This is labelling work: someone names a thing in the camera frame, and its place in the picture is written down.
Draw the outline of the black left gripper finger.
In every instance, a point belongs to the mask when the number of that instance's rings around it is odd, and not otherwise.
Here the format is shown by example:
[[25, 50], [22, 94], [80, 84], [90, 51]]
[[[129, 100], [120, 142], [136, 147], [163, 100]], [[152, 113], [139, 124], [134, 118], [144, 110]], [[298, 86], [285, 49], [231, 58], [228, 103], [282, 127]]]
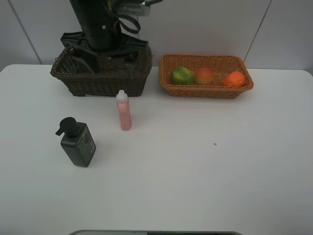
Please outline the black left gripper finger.
[[72, 57], [78, 65], [83, 66], [90, 73], [97, 74], [99, 72], [98, 62], [95, 55], [80, 49], [74, 49]]
[[139, 52], [129, 53], [125, 57], [125, 66], [128, 70], [128, 77], [133, 80], [135, 75], [140, 72], [137, 66], [138, 58], [140, 56]]

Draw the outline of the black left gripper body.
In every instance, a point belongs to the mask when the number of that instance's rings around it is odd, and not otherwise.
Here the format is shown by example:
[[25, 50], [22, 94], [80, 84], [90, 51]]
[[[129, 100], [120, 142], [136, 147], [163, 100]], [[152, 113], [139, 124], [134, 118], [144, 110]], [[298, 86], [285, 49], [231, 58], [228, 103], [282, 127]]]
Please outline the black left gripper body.
[[131, 34], [141, 30], [139, 22], [130, 15], [118, 14], [115, 0], [71, 0], [70, 4], [80, 24], [81, 31], [64, 33], [64, 47], [72, 46], [93, 55], [122, 56], [144, 52], [148, 42], [122, 33]]

